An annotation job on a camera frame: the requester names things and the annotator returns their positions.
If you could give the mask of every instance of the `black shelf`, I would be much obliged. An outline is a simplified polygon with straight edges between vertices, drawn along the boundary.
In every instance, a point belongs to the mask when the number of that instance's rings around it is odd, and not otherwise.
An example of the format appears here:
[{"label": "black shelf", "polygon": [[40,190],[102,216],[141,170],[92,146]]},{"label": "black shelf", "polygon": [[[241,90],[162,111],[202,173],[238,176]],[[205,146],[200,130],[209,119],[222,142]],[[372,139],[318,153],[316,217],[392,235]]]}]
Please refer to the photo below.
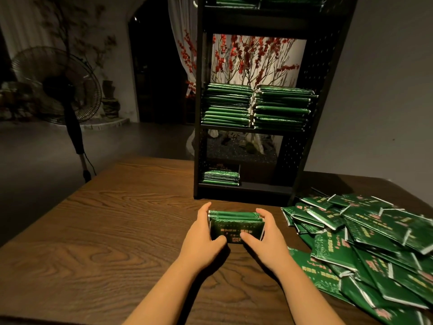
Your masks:
[{"label": "black shelf", "polygon": [[[198,0],[194,198],[279,206],[293,201],[356,3],[357,0],[326,0],[322,8],[292,4],[284,9],[267,10],[221,7],[215,5],[215,0]],[[214,56],[212,37],[218,33],[306,39],[296,87],[313,90],[319,98],[315,100],[304,132],[256,130],[251,127],[235,128],[201,123],[202,89],[210,82]],[[240,186],[199,183],[200,171],[207,162],[207,129],[283,136],[277,164],[268,182],[274,185],[253,182],[243,182]]]},{"label": "black shelf", "polygon": [[208,125],[201,124],[200,128],[202,129],[210,129],[210,130],[222,130],[222,131],[235,131],[235,132],[246,132],[246,133],[261,133],[261,134],[269,134],[275,136],[284,136],[288,133],[293,135],[302,135],[303,132],[291,132],[291,131],[280,131],[280,130],[266,130],[266,129],[253,129],[251,127],[248,128],[237,128],[231,126],[219,126],[219,125]]}]

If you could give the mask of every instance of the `pile of green packets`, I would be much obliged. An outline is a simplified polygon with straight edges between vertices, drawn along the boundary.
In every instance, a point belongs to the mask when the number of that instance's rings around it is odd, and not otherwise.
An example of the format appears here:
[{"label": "pile of green packets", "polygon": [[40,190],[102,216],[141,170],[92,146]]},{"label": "pile of green packets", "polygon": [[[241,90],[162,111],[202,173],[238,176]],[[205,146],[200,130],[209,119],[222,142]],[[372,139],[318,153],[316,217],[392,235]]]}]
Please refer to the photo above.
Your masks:
[{"label": "pile of green packets", "polygon": [[252,89],[246,85],[210,83],[203,94],[201,122],[248,127]]},{"label": "pile of green packets", "polygon": [[252,98],[255,129],[304,131],[311,101],[318,96],[312,90],[260,85]]},{"label": "pile of green packets", "polygon": [[241,243],[241,232],[250,233],[261,240],[265,231],[265,223],[256,212],[208,211],[210,237],[215,240],[225,235],[228,243]]},{"label": "pile of green packets", "polygon": [[216,0],[216,4],[247,9],[280,9],[292,4],[321,5],[322,0]]},{"label": "pile of green packets", "polygon": [[316,287],[384,324],[429,324],[433,221],[372,196],[305,197],[282,207],[311,254],[289,248]]},{"label": "pile of green packets", "polygon": [[233,171],[209,170],[201,174],[205,184],[239,186],[239,173]]}]

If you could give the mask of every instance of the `dark wooden tabletop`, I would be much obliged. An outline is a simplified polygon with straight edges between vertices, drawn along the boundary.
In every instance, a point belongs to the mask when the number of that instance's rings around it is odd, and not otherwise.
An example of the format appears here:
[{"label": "dark wooden tabletop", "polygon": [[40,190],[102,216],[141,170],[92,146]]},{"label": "dark wooden tabletop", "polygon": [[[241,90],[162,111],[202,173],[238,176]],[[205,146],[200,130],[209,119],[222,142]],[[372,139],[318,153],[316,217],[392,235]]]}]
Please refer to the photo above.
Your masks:
[{"label": "dark wooden tabletop", "polygon": [[[304,190],[316,185],[334,190],[331,194],[376,194],[431,213],[428,205],[381,179],[307,172],[303,182]],[[194,200],[192,190],[190,161],[132,158],[99,174],[0,249],[0,316],[121,324],[176,259],[206,202]],[[212,202],[216,210],[259,207]],[[288,246],[310,251],[278,207],[264,208],[274,214]],[[229,249],[220,268],[197,279],[180,322],[293,324],[277,282],[243,245]],[[324,296],[347,324],[378,324],[356,307]]]}]

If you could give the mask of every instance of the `gray floor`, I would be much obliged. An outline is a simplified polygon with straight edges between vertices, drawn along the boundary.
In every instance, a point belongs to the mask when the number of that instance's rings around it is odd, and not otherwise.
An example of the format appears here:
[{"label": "gray floor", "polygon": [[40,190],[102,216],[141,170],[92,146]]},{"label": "gray floor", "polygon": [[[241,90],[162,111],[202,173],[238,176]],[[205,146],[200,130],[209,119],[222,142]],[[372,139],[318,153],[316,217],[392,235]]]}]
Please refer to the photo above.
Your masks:
[{"label": "gray floor", "polygon": [[[131,123],[84,131],[87,156],[100,172],[127,155],[192,159],[192,126]],[[84,184],[66,130],[45,122],[0,123],[0,246]]]}]

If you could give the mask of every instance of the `gray wall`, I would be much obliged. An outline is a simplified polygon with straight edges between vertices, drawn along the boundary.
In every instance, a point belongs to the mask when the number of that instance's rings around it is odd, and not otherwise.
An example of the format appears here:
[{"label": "gray wall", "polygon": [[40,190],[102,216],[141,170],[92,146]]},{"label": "gray wall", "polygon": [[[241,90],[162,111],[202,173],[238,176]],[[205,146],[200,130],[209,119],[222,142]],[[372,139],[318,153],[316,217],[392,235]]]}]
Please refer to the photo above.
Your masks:
[{"label": "gray wall", "polygon": [[433,0],[359,0],[306,164],[433,205]]}]

